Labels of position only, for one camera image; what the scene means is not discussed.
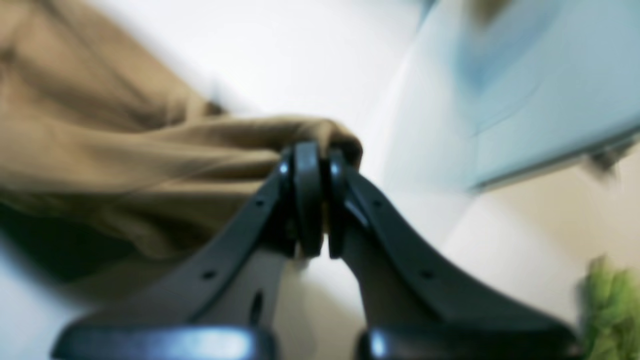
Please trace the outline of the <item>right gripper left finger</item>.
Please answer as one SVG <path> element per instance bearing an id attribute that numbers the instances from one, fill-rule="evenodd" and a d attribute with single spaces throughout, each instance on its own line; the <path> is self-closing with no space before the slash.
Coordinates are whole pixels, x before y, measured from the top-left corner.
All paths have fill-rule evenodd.
<path id="1" fill-rule="evenodd" d="M 54 360 L 276 360 L 270 330 L 288 259 L 320 255 L 319 146 L 286 148 L 213 240 L 146 289 L 66 326 Z"/>

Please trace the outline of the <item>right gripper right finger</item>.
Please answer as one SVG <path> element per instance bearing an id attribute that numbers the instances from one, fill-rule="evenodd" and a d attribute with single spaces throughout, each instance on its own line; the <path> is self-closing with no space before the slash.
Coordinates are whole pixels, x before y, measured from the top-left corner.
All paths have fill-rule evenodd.
<path id="1" fill-rule="evenodd" d="M 580 360 L 566 323 L 433 248 L 340 150 L 327 160 L 329 253 L 359 285 L 357 360 Z"/>

